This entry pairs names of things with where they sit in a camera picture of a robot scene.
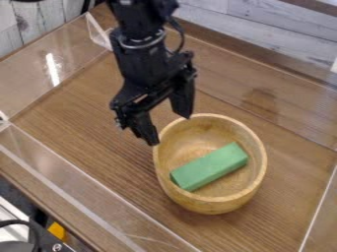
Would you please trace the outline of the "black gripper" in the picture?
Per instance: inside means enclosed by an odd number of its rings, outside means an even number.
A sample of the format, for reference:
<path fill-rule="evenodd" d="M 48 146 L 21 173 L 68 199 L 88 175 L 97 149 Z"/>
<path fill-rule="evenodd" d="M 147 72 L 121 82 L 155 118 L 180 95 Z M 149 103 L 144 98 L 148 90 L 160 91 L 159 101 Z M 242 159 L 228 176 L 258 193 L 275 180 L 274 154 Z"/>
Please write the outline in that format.
<path fill-rule="evenodd" d="M 195 102 L 192 51 L 169 51 L 164 44 L 165 32 L 160 29 L 145 41 L 131 40 L 120 29 L 109 34 L 120 73 L 121 89 L 112 98 L 109 108 L 120 127 L 129 128 L 136 138 L 148 146 L 159 144 L 149 110 L 164 100 L 172 111 L 190 118 Z"/>

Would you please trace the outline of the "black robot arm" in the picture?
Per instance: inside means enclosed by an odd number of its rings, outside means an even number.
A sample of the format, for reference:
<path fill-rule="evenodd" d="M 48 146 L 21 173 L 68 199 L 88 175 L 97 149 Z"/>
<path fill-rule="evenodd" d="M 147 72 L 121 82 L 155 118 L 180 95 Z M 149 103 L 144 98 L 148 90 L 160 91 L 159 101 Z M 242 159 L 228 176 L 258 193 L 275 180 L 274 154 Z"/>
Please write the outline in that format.
<path fill-rule="evenodd" d="M 172 18 L 178 0 L 105 0 L 117 27 L 109 42 L 124 78 L 121 89 L 109 108 L 116 123 L 129 129 L 147 145 L 159 144 L 149 110 L 163 101 L 172 111 L 188 118 L 194 111 L 195 78 L 194 53 L 165 46 L 165 26 L 183 33 Z"/>

